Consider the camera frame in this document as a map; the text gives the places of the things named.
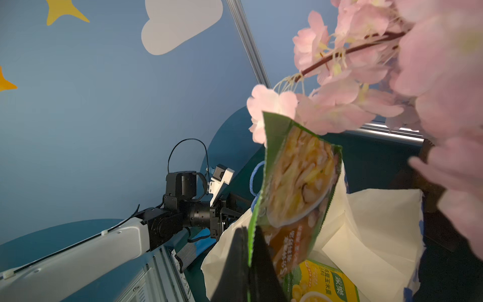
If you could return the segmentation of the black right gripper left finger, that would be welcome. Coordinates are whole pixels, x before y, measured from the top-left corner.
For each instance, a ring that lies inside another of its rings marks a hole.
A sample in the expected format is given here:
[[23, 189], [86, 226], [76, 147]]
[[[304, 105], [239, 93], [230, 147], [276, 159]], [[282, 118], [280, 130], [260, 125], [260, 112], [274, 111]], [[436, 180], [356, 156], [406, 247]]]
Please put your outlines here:
[[249, 244], [248, 230], [235, 230], [228, 257], [211, 302], [248, 301], [249, 294]]

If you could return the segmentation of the blue checkered paper bag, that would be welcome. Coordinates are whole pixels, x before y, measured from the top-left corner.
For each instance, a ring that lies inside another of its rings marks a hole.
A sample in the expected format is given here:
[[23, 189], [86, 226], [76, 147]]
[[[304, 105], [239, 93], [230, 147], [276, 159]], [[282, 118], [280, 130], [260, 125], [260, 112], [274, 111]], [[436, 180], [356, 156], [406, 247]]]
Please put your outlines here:
[[340, 177], [309, 258], [335, 265], [364, 301], [411, 301], [425, 251], [422, 197], [420, 190], [348, 194]]

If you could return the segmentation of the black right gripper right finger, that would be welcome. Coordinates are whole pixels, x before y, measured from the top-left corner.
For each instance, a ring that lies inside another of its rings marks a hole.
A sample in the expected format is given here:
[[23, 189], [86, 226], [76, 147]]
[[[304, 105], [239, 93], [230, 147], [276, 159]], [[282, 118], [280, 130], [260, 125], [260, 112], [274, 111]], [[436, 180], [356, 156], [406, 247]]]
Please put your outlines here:
[[286, 296], [270, 258], [269, 248], [259, 226], [255, 229], [249, 276], [250, 301], [286, 301]]

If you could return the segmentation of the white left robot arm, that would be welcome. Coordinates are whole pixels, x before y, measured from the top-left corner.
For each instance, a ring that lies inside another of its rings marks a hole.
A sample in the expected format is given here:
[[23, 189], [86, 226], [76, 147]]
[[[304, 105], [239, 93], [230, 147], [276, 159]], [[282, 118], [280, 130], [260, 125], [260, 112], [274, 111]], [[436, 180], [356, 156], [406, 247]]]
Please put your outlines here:
[[168, 172], [160, 205], [76, 244], [1, 274], [2, 301], [62, 301], [131, 260], [167, 256], [176, 279], [240, 217], [235, 198], [223, 196], [234, 171]]

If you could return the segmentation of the green yellow soup packet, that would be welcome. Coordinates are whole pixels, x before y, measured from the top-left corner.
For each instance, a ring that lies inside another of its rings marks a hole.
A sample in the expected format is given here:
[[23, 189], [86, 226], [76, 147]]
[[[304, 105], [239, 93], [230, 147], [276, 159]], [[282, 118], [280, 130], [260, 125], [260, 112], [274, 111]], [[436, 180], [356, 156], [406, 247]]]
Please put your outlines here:
[[339, 269], [306, 260], [285, 276], [289, 301], [359, 302], [356, 285]]

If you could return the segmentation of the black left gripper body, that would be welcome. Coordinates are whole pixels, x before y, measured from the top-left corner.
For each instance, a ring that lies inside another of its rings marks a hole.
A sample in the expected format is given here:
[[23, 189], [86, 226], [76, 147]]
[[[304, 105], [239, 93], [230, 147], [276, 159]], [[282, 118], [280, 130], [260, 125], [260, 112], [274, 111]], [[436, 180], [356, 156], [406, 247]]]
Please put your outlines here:
[[210, 237], [219, 241], [223, 232], [237, 221], [250, 205], [251, 202], [240, 195], [221, 195], [210, 208]]

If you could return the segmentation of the green corn soup packet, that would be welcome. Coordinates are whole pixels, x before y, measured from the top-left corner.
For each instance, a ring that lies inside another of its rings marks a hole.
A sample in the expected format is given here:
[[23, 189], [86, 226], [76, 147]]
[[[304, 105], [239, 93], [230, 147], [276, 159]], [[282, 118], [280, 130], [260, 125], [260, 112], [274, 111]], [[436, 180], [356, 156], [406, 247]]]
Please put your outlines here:
[[342, 173], [342, 147], [294, 120], [264, 113], [264, 178], [249, 223], [260, 230], [278, 280], [313, 250]]

